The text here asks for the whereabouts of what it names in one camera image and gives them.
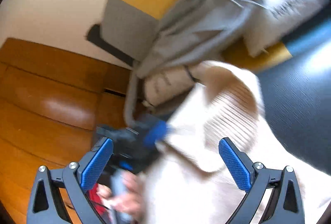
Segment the grey hoodie on chair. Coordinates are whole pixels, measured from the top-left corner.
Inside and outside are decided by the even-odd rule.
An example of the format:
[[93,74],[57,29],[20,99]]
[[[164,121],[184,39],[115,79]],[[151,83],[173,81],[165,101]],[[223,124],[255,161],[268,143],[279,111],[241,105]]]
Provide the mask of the grey hoodie on chair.
[[135,124],[139,79],[214,58],[243,35],[261,10],[269,10],[265,0],[177,0],[159,21],[147,55],[133,66],[124,107],[125,123]]

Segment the beige knit sweater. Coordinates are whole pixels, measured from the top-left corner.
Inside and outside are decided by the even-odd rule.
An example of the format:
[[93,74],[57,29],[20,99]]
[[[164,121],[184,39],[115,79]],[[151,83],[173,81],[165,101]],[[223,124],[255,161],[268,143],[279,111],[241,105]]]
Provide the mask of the beige knit sweater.
[[199,82],[171,116],[158,144],[160,157],[146,174],[143,223],[225,223],[244,197],[221,159],[228,137],[251,160],[270,169],[291,166],[299,181],[306,223],[330,203],[330,176],[285,150],[264,118],[257,77],[248,70],[205,61]]

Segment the red garment pile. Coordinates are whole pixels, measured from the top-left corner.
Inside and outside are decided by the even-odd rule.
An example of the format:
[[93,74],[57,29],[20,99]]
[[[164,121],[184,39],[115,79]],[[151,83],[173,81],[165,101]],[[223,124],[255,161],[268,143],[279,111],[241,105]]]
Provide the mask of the red garment pile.
[[98,184],[96,183],[92,189],[87,191],[87,197],[90,199],[94,209],[98,212],[100,216],[108,213],[106,208],[103,206],[100,196],[97,194]]

